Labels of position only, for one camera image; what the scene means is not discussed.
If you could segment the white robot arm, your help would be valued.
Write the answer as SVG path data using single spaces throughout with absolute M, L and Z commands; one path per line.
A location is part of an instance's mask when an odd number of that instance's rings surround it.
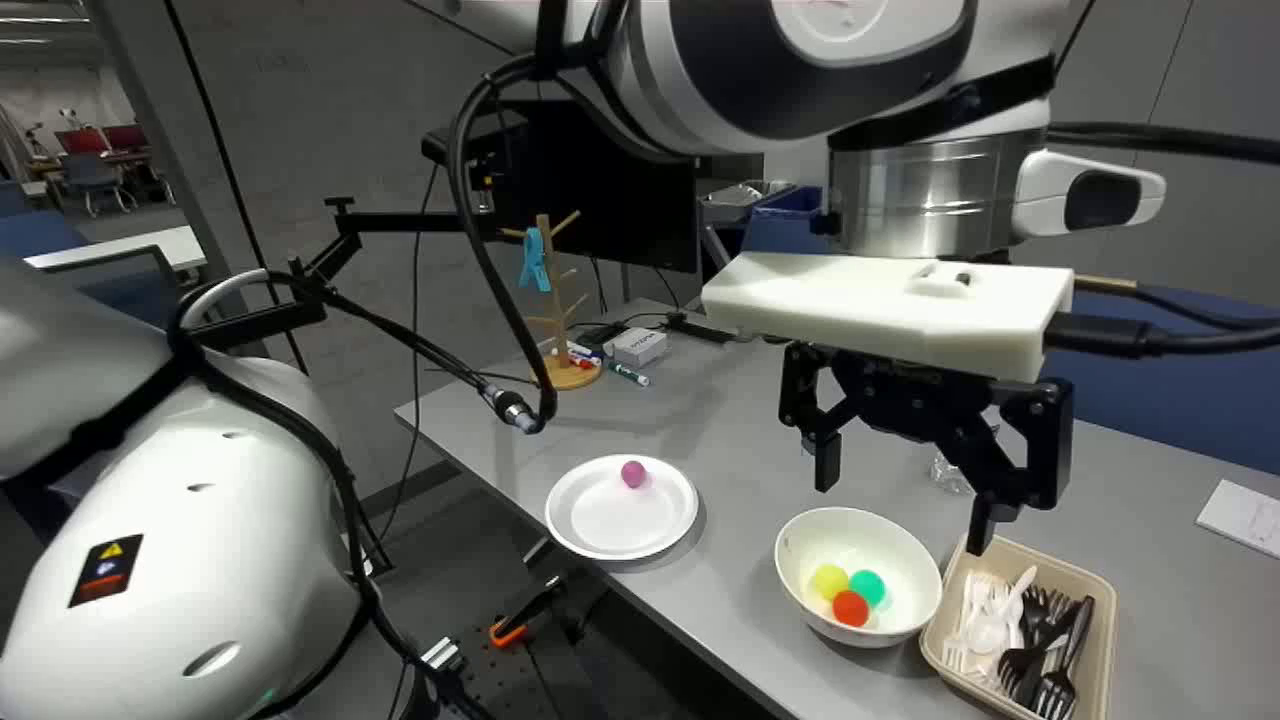
M 1014 237 L 1145 224 L 1165 180 L 1048 153 L 1063 0 L 476 0 L 525 72 L 582 62 L 666 153 L 1007 141 Z M 29 263 L 0 280 L 4 478 L 96 483 L 24 581 L 0 720 L 264 720 L 378 620 L 351 470 L 306 374 L 147 329 Z

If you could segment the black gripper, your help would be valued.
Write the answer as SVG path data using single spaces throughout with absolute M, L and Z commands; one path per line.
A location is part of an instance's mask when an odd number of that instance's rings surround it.
M 841 478 L 841 428 L 865 418 L 941 454 L 976 486 L 967 556 L 982 556 L 996 505 L 1053 509 L 1073 464 L 1066 379 L 982 379 L 865 353 L 788 342 L 779 370 L 779 418 L 801 433 L 816 458 L 816 493 Z

